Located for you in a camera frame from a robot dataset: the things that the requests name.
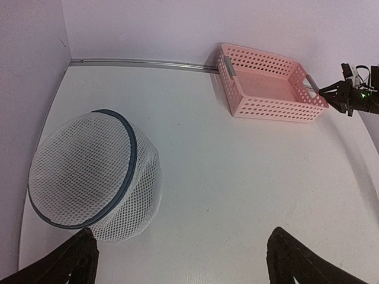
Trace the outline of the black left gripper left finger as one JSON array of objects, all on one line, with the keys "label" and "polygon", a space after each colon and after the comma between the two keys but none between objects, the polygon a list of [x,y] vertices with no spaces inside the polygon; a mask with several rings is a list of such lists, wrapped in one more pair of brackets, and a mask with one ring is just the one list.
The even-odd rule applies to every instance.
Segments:
[{"label": "black left gripper left finger", "polygon": [[46,257],[1,283],[94,283],[99,251],[90,228],[84,228]]}]

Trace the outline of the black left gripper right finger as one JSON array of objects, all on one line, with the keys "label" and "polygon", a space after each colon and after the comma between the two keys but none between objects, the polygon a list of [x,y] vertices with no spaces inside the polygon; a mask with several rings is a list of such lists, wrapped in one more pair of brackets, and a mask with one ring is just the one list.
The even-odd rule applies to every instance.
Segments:
[{"label": "black left gripper right finger", "polygon": [[271,283],[364,283],[319,257],[281,227],[269,236],[266,263]]}]

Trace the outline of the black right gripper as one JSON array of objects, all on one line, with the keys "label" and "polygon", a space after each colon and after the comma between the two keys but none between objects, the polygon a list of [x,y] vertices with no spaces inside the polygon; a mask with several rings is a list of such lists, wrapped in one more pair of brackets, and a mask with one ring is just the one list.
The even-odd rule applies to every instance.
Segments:
[{"label": "black right gripper", "polygon": [[[345,86],[343,97],[333,96]],[[357,89],[349,81],[336,82],[327,87],[319,89],[319,95],[324,95],[329,105],[342,114],[353,116],[354,111],[378,114],[378,90],[376,89]]]}]

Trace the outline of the white mesh laundry bag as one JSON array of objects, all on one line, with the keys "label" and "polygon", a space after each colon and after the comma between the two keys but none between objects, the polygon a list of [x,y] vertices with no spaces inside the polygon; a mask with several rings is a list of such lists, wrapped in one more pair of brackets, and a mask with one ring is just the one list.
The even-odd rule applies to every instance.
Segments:
[{"label": "white mesh laundry bag", "polygon": [[71,119],[37,148],[28,173],[35,213],[61,229],[90,228],[99,241],[141,234],[162,198],[159,152],[121,114],[98,109]]}]

